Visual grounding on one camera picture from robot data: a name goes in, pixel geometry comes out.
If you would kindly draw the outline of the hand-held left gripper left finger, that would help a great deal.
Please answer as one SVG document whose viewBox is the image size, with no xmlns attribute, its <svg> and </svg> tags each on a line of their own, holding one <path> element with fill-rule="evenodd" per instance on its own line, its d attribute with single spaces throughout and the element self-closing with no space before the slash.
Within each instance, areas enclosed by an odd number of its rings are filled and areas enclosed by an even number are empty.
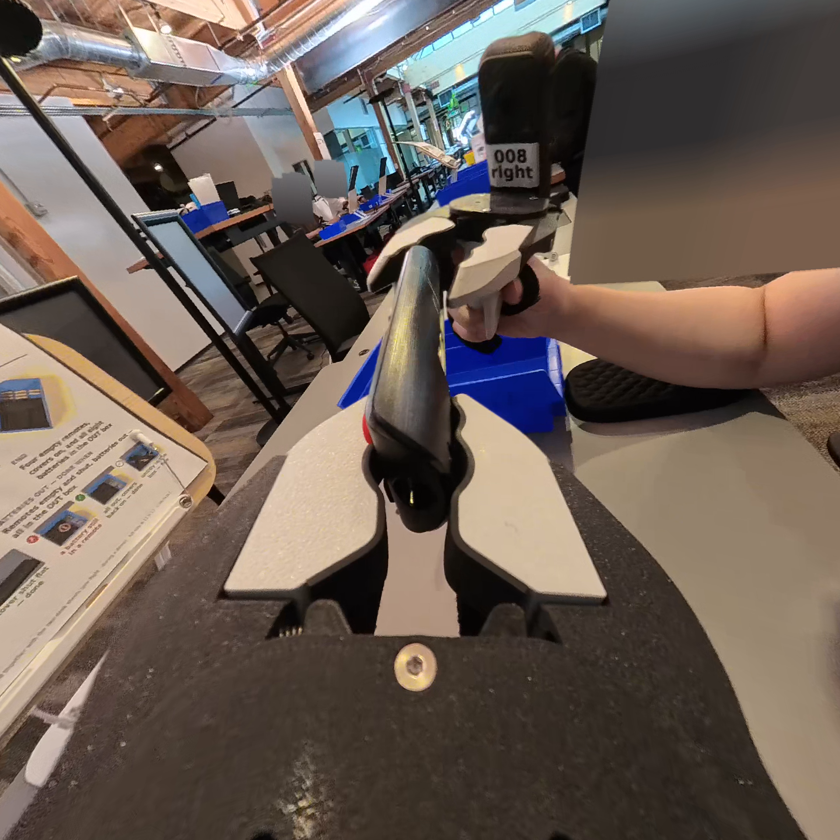
<svg viewBox="0 0 840 840">
<path fill-rule="evenodd" d="M 231 601 L 336 602 L 356 634 L 375 632 L 388 571 L 385 499 L 364 405 L 333 415 L 288 453 L 224 582 Z"/>
</svg>

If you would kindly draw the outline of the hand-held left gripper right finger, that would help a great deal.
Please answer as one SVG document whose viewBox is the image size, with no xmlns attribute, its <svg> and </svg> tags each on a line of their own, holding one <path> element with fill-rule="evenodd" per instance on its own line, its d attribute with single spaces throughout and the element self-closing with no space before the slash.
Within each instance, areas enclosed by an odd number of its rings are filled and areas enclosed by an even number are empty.
<svg viewBox="0 0 840 840">
<path fill-rule="evenodd" d="M 547 456 L 467 395 L 453 400 L 453 444 L 463 475 L 453 490 L 444 574 L 458 629 L 478 635 L 498 606 L 526 629 L 546 606 L 602 606 L 606 588 Z"/>
</svg>

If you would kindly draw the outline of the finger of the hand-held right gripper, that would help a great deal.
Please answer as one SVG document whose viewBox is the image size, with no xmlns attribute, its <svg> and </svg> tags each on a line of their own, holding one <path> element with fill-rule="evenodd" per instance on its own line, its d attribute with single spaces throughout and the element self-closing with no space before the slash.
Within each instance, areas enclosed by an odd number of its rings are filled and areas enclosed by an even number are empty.
<svg viewBox="0 0 840 840">
<path fill-rule="evenodd" d="M 421 214 L 399 227 L 369 272 L 369 291 L 378 293 L 396 284 L 406 254 L 415 246 L 430 250 L 439 266 L 450 262 L 456 245 L 455 228 L 455 221 L 447 214 Z"/>
<path fill-rule="evenodd" d="M 501 309 L 501 293 L 518 277 L 522 247 L 532 244 L 532 232 L 531 225 L 489 227 L 482 241 L 455 268 L 449 306 Z"/>
</svg>

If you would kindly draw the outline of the black remote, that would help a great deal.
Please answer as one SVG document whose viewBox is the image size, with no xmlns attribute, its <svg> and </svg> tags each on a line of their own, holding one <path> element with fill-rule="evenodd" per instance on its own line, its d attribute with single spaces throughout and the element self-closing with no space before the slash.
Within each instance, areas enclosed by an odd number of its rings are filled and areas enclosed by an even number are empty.
<svg viewBox="0 0 840 840">
<path fill-rule="evenodd" d="M 445 318 L 438 260 L 422 245 L 407 250 L 394 309 L 382 339 L 364 414 L 372 474 L 411 532 L 448 520 L 466 452 L 445 373 Z"/>
</svg>

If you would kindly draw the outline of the person's right forearm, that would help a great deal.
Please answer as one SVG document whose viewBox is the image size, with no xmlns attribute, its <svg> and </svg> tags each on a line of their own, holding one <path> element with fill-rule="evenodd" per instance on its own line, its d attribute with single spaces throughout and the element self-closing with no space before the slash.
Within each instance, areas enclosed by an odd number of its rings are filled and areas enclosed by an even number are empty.
<svg viewBox="0 0 840 840">
<path fill-rule="evenodd" d="M 676 385 L 756 389 L 839 371 L 839 271 L 796 271 L 761 288 L 641 292 L 569 285 L 562 341 Z"/>
</svg>

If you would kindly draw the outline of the person's right hand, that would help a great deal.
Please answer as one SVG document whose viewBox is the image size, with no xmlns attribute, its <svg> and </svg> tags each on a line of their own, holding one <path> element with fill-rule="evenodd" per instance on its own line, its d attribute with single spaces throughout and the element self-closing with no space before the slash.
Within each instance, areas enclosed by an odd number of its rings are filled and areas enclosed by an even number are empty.
<svg viewBox="0 0 840 840">
<path fill-rule="evenodd" d="M 487 329 L 483 307 L 448 305 L 449 320 L 455 333 L 470 343 L 502 338 L 554 338 L 566 322 L 575 319 L 573 310 L 583 304 L 591 288 L 577 287 L 566 276 L 557 274 L 541 258 L 531 257 L 526 274 L 539 283 L 538 299 L 529 308 L 511 315 L 500 315 L 496 327 Z"/>
</svg>

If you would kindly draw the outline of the black office chair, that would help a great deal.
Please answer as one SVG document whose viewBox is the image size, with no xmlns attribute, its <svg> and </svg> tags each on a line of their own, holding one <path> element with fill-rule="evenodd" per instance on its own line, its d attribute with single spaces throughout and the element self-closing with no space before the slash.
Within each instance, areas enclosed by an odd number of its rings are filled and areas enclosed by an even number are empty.
<svg viewBox="0 0 840 840">
<path fill-rule="evenodd" d="M 331 362 L 344 360 L 371 316 L 361 294 L 304 234 L 251 258 L 265 283 L 288 299 L 320 337 Z"/>
<path fill-rule="evenodd" d="M 595 98 L 597 62 L 576 49 L 563 49 L 552 75 L 552 163 L 563 168 L 565 183 L 576 197 Z"/>
</svg>

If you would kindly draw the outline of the blue storage box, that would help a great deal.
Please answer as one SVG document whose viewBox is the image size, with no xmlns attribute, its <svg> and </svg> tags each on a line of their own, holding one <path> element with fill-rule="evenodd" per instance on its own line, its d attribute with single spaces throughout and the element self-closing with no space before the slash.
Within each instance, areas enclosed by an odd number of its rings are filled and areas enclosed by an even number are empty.
<svg viewBox="0 0 840 840">
<path fill-rule="evenodd" d="M 445 207 L 461 197 L 489 192 L 488 162 L 481 161 L 462 168 L 450 176 L 447 184 L 438 190 L 435 201 L 439 207 Z"/>
<path fill-rule="evenodd" d="M 229 219 L 228 210 L 222 201 L 203 204 L 192 211 L 181 214 L 181 220 L 198 237 L 210 227 L 225 223 Z"/>
</svg>

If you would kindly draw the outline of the blue plastic bin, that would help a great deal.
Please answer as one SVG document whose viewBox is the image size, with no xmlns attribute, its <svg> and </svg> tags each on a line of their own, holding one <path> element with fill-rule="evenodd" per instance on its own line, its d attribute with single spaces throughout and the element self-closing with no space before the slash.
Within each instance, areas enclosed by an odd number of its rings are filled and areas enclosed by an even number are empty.
<svg viewBox="0 0 840 840">
<path fill-rule="evenodd" d="M 550 432 L 565 415 L 560 348 L 554 339 L 504 338 L 491 353 L 459 342 L 449 324 L 393 324 L 338 400 L 363 397 L 368 420 L 417 440 L 448 435 L 451 396 L 469 396 L 524 434 Z"/>
</svg>

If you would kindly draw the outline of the wooden background desk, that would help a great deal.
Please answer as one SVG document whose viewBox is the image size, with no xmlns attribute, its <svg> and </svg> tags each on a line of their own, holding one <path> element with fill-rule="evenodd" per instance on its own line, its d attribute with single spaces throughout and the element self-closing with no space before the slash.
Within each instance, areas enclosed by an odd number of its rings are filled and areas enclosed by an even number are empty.
<svg viewBox="0 0 840 840">
<path fill-rule="evenodd" d="M 188 225 L 187 226 L 190 229 L 191 233 L 194 233 L 196 238 L 203 239 L 206 236 L 217 234 L 217 233 L 222 233 L 223 231 L 226 231 L 229 228 L 234 228 L 234 227 L 237 227 L 241 224 L 245 224 L 246 222 L 250 221 L 253 218 L 256 218 L 256 217 L 259 217 L 259 216 L 265 216 L 268 213 L 272 212 L 273 209 L 274 209 L 273 203 L 268 203 L 268 204 L 265 204 L 265 205 L 262 205 L 262 206 L 257 206 L 257 207 L 255 207 L 255 208 L 253 208 L 253 209 L 251 209 L 251 210 L 249 210 L 245 213 L 239 213 L 238 215 L 234 215 L 234 216 L 229 217 L 225 220 L 219 221 L 215 224 L 205 226 L 201 230 L 198 230 L 198 229 L 193 230 L 191 227 L 189 227 Z M 132 275 L 134 273 L 137 273 L 141 270 L 146 270 L 148 268 L 150 268 L 150 265 L 149 265 L 148 261 L 146 259 L 141 259 L 141 260 L 133 263 L 131 266 L 127 267 L 126 270 L 129 274 Z"/>
</svg>

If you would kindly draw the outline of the black display panel stand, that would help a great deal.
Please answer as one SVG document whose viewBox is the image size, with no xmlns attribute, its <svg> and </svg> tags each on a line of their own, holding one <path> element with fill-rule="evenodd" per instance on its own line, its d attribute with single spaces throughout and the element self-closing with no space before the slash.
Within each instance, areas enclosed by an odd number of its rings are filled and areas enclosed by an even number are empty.
<svg viewBox="0 0 840 840">
<path fill-rule="evenodd" d="M 274 425 L 278 426 L 291 408 L 286 401 L 287 390 L 274 368 L 247 335 L 254 319 L 253 312 L 230 289 L 222 271 L 176 210 L 138 213 L 132 215 L 132 220 L 150 243 L 148 250 L 153 257 L 149 264 L 155 269 L 173 269 L 186 288 L 212 314 L 224 330 L 224 335 L 247 362 L 253 374 L 246 372 L 238 357 L 228 349 L 201 312 L 192 309 L 196 321 L 217 346 L 219 353 L 267 410 Z"/>
</svg>

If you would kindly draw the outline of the instruction sheet on stand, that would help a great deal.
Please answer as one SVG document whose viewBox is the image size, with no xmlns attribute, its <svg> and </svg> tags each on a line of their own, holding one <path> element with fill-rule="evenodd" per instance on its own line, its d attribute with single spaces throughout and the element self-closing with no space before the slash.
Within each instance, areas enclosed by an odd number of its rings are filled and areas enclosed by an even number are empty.
<svg viewBox="0 0 840 840">
<path fill-rule="evenodd" d="M 107 610 L 215 482 L 205 446 L 78 352 L 2 327 L 2 745 L 48 725 L 23 772 L 42 787 L 100 665 L 60 714 L 37 708 Z"/>
</svg>

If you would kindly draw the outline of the black floor sign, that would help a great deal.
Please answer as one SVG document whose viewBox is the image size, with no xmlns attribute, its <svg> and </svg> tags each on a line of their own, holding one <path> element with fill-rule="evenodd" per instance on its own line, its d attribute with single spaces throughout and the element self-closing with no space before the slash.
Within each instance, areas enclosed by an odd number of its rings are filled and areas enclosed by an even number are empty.
<svg viewBox="0 0 840 840">
<path fill-rule="evenodd" d="M 153 406 L 172 393 L 161 373 L 77 277 L 2 297 L 1 323 L 66 345 Z"/>
</svg>

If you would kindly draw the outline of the black pole stand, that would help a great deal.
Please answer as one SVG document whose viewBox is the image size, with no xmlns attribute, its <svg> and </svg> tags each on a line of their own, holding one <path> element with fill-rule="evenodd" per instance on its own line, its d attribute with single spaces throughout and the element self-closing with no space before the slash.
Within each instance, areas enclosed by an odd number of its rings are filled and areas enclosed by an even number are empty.
<svg viewBox="0 0 840 840">
<path fill-rule="evenodd" d="M 166 286 L 168 286 L 172 294 L 191 315 L 199 328 L 211 340 L 213 346 L 239 379 L 248 387 L 257 402 L 266 409 L 269 417 L 274 422 L 279 423 L 290 411 L 289 405 L 283 396 L 275 395 L 268 397 L 264 393 L 263 388 L 257 384 L 254 378 L 247 372 L 246 368 L 240 363 L 235 353 L 219 336 L 215 326 L 204 317 L 200 309 L 188 296 L 186 290 L 182 288 L 172 276 L 172 273 L 165 267 L 162 259 L 155 254 L 152 247 L 149 246 L 148 241 L 142 236 L 141 231 L 139 231 L 132 220 L 130 220 L 112 199 L 98 178 L 72 148 L 64 134 L 59 131 L 53 120 L 43 111 L 19 79 L 17 73 L 12 68 L 10 57 L 17 56 L 19 51 L 24 48 L 37 47 L 43 37 L 43 28 L 37 15 L 24 3 L 2 2 L 1 6 L 1 75 L 3 81 L 21 102 L 29 115 L 36 121 L 37 125 L 43 130 L 50 142 L 54 144 L 58 152 L 65 158 L 74 172 L 79 175 L 80 179 L 97 198 L 113 221 L 133 242 L 135 247 L 141 252 L 141 255 L 148 261 Z"/>
</svg>

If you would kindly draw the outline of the silver air duct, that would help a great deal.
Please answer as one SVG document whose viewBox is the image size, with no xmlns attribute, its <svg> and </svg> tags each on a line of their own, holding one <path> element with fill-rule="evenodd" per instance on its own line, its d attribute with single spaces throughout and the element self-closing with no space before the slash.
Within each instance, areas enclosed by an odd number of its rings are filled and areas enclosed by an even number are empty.
<svg viewBox="0 0 840 840">
<path fill-rule="evenodd" d="M 71 61 L 121 68 L 147 81 L 210 88 L 259 84 L 301 57 L 294 49 L 274 49 L 262 58 L 244 59 L 203 42 L 131 26 L 111 35 L 44 19 L 41 25 L 38 47 L 15 58 L 16 70 Z"/>
</svg>

